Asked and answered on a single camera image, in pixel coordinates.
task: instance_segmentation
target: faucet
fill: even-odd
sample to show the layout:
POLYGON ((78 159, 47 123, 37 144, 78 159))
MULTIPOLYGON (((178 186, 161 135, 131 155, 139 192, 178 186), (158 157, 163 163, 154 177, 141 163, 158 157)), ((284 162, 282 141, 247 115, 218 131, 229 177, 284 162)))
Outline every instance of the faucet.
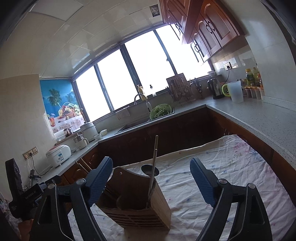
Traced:
POLYGON ((137 98, 137 96, 140 96, 140 95, 145 97, 145 100, 146 100, 146 106, 147 106, 147 108, 148 108, 148 110, 149 110, 149 113, 150 113, 150 112, 152 111, 152 107, 151 107, 151 104, 150 104, 150 102, 148 101, 148 99, 147 99, 147 97, 146 97, 145 95, 143 95, 143 94, 141 94, 141 93, 137 94, 137 95, 135 96, 134 101, 133 101, 134 105, 137 104, 137 102, 136 102, 136 98, 137 98))

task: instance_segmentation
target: wall socket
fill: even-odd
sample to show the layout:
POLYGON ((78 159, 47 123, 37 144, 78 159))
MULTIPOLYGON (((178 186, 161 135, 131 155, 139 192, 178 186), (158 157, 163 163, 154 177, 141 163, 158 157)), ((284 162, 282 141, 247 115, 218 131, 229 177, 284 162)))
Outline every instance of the wall socket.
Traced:
POLYGON ((26 151, 25 153, 23 153, 24 158, 27 160, 28 158, 30 158, 30 153, 32 153, 32 156, 35 155, 38 152, 37 147, 32 148, 31 150, 26 151))
POLYGON ((232 69, 231 63, 228 62, 227 64, 224 65, 225 70, 232 69))

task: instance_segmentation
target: green colander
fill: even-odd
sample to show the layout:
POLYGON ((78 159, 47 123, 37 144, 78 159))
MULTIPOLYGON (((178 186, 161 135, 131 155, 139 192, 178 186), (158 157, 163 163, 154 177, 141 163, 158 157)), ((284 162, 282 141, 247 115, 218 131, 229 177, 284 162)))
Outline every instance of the green colander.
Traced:
POLYGON ((157 113, 159 112, 158 107, 164 108, 169 112, 169 114, 172 113, 172 108, 170 107, 169 104, 160 104, 155 106, 154 109, 150 112, 150 120, 154 120, 156 118, 162 117, 162 116, 159 116, 159 117, 156 116, 157 113))

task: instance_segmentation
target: window frame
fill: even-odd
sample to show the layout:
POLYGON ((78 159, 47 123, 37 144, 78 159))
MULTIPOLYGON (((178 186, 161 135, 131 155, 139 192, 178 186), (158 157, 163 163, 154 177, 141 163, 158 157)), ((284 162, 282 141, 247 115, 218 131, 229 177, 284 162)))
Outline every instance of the window frame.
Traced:
MULTIPOLYGON (((101 75, 100 69, 99 69, 98 64, 97 64, 99 61, 101 61, 102 59, 104 59, 104 58, 107 57, 108 55, 112 54, 113 52, 115 52, 115 51, 117 51, 117 50, 120 50, 120 52, 121 52, 121 54, 122 54, 122 57, 123 57, 123 59, 124 59, 124 62, 125 62, 125 64, 126 64, 126 66, 127 66, 127 69, 128 69, 128 71, 129 71, 129 73, 130 73, 130 75, 131 75, 132 81, 133 81, 133 83, 134 83, 134 85, 135 85, 135 88, 136 88, 137 93, 139 93, 138 88, 137 88, 137 85, 142 86, 141 81, 140 81, 140 78, 138 77, 137 71, 136 71, 136 69, 135 69, 135 67, 134 67, 134 65, 133 65, 132 60, 131 60, 131 57, 129 56, 129 53, 128 53, 127 49, 126 49, 126 46, 125 46, 125 43, 126 43, 126 42, 128 42, 128 41, 130 41, 130 40, 132 40, 132 39, 134 39, 134 38, 136 38, 136 37, 138 37, 138 36, 140 36, 140 35, 142 35, 142 34, 145 34, 145 33, 148 33, 148 32, 153 31, 154 34, 155 34, 155 36, 156 36, 156 38, 158 39, 158 41, 159 41, 159 43, 160 43, 162 49, 163 49, 163 51, 164 51, 166 57, 167 57, 167 61, 170 63, 170 65, 171 65, 171 67, 172 67, 172 70, 173 70, 174 74, 175 74, 175 75, 178 74, 177 71, 176 71, 176 69, 175 69, 175 66, 174 66, 174 64, 173 64, 173 62, 172 62, 172 60, 171 60, 171 58, 170 58, 169 53, 168 53, 168 51, 166 50, 166 47, 164 46, 164 44, 163 44, 163 42, 162 42, 160 36, 158 35, 158 33, 157 33, 157 31, 156 31, 156 29, 158 29, 158 28, 160 28, 160 27, 163 27, 163 26, 166 26, 166 25, 169 25, 169 24, 161 23, 161 24, 158 24, 158 25, 156 25, 156 26, 154 26, 154 27, 152 27, 152 28, 148 28, 148 29, 146 29, 146 30, 143 30, 143 31, 137 33, 137 34, 134 34, 133 36, 130 36, 130 37, 128 37, 128 38, 125 38, 123 41, 117 43, 116 45, 114 45, 114 46, 112 46, 111 48, 109 48, 109 49, 107 49, 106 51, 104 51, 102 54, 100 54, 98 57, 96 57, 92 62, 90 62, 90 63, 86 64, 85 66, 83 66, 83 67, 82 67, 82 68, 81 68, 81 69, 80 69, 80 70, 79 70, 79 71, 78 71, 78 72, 77 72, 77 73, 71 78, 71 80, 72 80, 73 90, 74 90, 74 93, 75 93, 75 95, 76 95, 76 97, 77 97, 77 101, 78 101, 80 107, 83 108, 83 109, 85 109, 85 108, 84 108, 84 105, 83 105, 83 101, 82 101, 81 96, 80 96, 80 93, 79 93, 79 89, 78 89, 78 86, 77 86, 77 83, 76 83, 76 79, 77 79, 79 76, 81 76, 85 71, 87 71, 88 69, 94 67, 95 72, 96 72, 96 75, 97 75, 97 78, 98 78, 98 81, 99 81, 100 86, 101 86, 101 89, 102 89, 102 91, 103 91, 103 94, 104 94, 104 96, 105 96, 106 102, 107 102, 107 104, 108 104, 108 106, 109 106, 109 109, 110 109, 110 113, 108 113, 108 114, 106 114, 106 115, 104 115, 104 116, 102 116, 102 117, 96 119, 95 121, 99 121, 99 120, 105 119, 106 117, 108 117, 108 116, 110 116, 110 115, 113 115, 114 113, 116 113, 116 112, 119 111, 119 110, 122 110, 122 109, 124 109, 124 108, 126 108, 126 107, 128 107, 128 106, 134 105, 134 103, 132 102, 132 103, 129 103, 129 104, 125 105, 125 106, 122 106, 121 108, 118 108, 118 109, 116 109, 116 110, 114 109, 114 107, 113 107, 113 105, 112 105, 112 102, 111 102, 111 99, 110 99, 110 97, 109 97, 109 94, 108 94, 108 92, 107 92, 107 90, 106 90, 106 87, 105 87, 104 80, 103 80, 103 78, 102 78, 102 75, 101 75)), ((210 65, 211 70, 214 70, 214 68, 213 68, 213 64, 212 64, 212 62, 211 62, 210 59, 208 60, 208 63, 209 63, 209 65, 210 65)), ((205 76, 201 76, 200 78, 204 79, 204 78, 207 78, 208 76, 209 76, 209 75, 205 75, 205 76)), ((165 93, 165 92, 167 92, 167 90, 166 90, 166 89, 163 89, 163 90, 161 90, 161 91, 158 91, 156 94, 158 95, 158 94, 165 93)), ((153 95, 148 95, 148 96, 147 96, 147 98, 149 98, 149 99, 152 98, 152 97, 153 97, 153 95)), ((89 122, 90 119, 89 119, 89 117, 88 117, 86 111, 84 111, 83 114, 84 114, 85 121, 86 121, 86 122, 89 122)))

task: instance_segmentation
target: power cord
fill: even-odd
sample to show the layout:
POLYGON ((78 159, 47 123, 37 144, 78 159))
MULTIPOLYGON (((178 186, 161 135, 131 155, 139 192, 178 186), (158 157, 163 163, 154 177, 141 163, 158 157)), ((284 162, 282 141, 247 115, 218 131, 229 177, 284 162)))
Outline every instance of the power cord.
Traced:
POLYGON ((225 84, 227 82, 228 78, 229 78, 229 70, 230 69, 228 69, 228 77, 227 77, 226 81, 223 84, 225 84))
POLYGON ((33 159, 33 155, 32 155, 32 153, 30 153, 30 156, 31 156, 31 158, 32 158, 32 161, 33 161, 33 167, 34 167, 34 169, 35 169, 35 171, 37 172, 37 174, 39 175, 39 176, 44 176, 46 173, 48 173, 51 169, 52 169, 52 167, 46 172, 46 173, 44 173, 44 174, 39 174, 39 172, 36 170, 36 168, 35 168, 35 166, 34 166, 34 159, 33 159))

